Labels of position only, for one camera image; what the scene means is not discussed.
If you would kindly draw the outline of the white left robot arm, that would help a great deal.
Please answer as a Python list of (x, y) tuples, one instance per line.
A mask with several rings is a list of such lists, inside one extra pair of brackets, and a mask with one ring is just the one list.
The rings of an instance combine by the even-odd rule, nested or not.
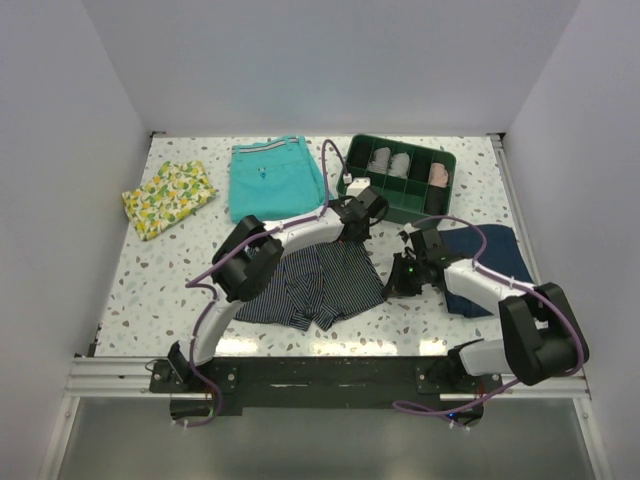
[(280, 261), (316, 244), (364, 242), (370, 228), (389, 211), (389, 202), (372, 187), (356, 196), (326, 200), (316, 209), (283, 220), (244, 217), (221, 244), (212, 266), (186, 282), (188, 289), (211, 292), (187, 340), (175, 342), (167, 361), (173, 382), (185, 392), (200, 390), (218, 343), (236, 312), (258, 297)]

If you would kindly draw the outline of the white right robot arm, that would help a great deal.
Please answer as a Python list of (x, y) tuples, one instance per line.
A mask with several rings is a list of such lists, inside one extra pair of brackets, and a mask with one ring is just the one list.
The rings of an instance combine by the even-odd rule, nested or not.
[(499, 340), (476, 340), (447, 355), (445, 379), (459, 393), (469, 392), (483, 375), (511, 374), (532, 386), (569, 376), (590, 359), (588, 343), (564, 290), (555, 283), (535, 285), (509, 277), (481, 261), (489, 246), (485, 232), (474, 253), (456, 250), (435, 228), (405, 226), (404, 251), (393, 256), (384, 295), (413, 297), (425, 285), (463, 297), (499, 318)]

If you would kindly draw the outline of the navy white striped underwear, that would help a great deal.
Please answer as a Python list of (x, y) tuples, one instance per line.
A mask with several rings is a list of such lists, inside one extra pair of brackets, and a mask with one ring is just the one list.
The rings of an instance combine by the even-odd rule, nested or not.
[(267, 288), (238, 321), (327, 331), (384, 302), (383, 283), (359, 242), (316, 244), (282, 259)]

